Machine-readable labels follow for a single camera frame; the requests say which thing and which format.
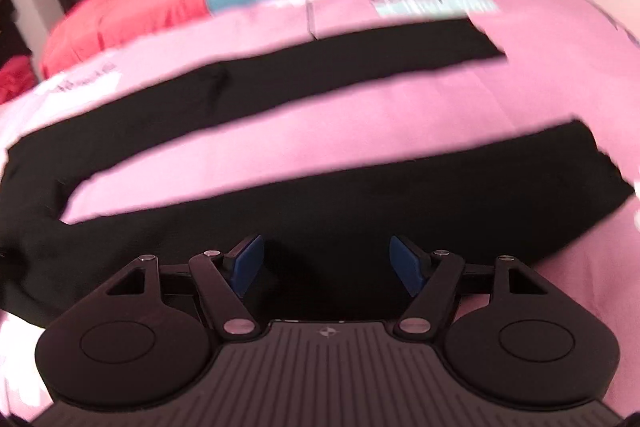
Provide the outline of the black pants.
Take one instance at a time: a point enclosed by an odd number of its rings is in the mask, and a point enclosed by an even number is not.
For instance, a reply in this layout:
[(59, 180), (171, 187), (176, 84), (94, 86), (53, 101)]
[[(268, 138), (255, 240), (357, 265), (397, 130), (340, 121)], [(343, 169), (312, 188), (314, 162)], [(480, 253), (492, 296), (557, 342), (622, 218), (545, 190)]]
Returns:
[(32, 132), (11, 148), (1, 181), (1, 306), (46, 326), (139, 255), (181, 263), (254, 233), (301, 256), (332, 247), (371, 268), (394, 235), (475, 262), (512, 246), (527, 261), (547, 257), (632, 193), (577, 120), (346, 168), (313, 119), (311, 143), (324, 161), (316, 174), (62, 221), (82, 182), (191, 132), (357, 84), (390, 87), (401, 72), (411, 87), (434, 88), (443, 69), (502, 59), (465, 19), (375, 28), (210, 64)]

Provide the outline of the pile of red clothes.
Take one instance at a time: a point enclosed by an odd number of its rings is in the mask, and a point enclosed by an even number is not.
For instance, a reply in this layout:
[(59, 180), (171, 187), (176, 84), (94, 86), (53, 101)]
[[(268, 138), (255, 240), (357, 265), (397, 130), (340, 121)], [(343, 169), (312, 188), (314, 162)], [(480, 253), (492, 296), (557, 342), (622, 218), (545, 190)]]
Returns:
[(26, 55), (9, 58), (0, 68), (0, 104), (34, 89), (38, 78), (32, 67), (32, 60)]

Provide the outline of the red quilt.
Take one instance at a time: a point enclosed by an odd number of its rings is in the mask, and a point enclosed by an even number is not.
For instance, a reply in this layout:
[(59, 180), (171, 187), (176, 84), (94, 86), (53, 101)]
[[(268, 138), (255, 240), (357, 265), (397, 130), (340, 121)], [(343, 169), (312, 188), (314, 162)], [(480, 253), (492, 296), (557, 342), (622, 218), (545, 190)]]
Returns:
[(105, 50), (207, 15), (205, 0), (81, 0), (49, 32), (39, 72), (48, 79)]

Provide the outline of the pink printed bed sheet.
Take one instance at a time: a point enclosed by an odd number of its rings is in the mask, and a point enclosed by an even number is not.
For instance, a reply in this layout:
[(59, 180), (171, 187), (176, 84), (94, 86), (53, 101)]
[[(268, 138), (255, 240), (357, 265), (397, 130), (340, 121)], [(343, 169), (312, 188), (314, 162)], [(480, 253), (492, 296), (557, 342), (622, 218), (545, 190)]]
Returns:
[[(334, 140), (337, 165), (371, 166), (417, 158), (447, 144), (509, 140), (577, 120), (629, 183), (639, 180), (639, 45), (586, 0), (269, 0), (224, 12), (60, 72), (1, 109), (1, 181), (12, 147), (32, 132), (89, 113), (210, 64), (243, 60), (314, 40), (375, 28), (469, 20), (502, 52), (501, 62), (443, 69), (435, 87), (411, 87), (405, 72), (390, 87), (357, 84), (298, 100), (214, 130), (194, 131), (136, 154), (82, 182), (70, 196), (66, 225), (215, 196), (250, 182), (324, 167), (311, 143), (318, 119)], [(335, 248), (316, 257), (292, 251), (291, 282), (254, 297), (257, 310), (283, 312), (321, 303), (347, 311), (352, 262), (360, 303), (388, 309), (396, 289), (361, 258)], [(631, 197), (538, 267), (601, 315), (623, 348), (608, 397), (623, 410), (639, 402), (639, 201)], [(44, 326), (1, 306), (1, 408), (34, 416), (50, 403), (37, 373)]]

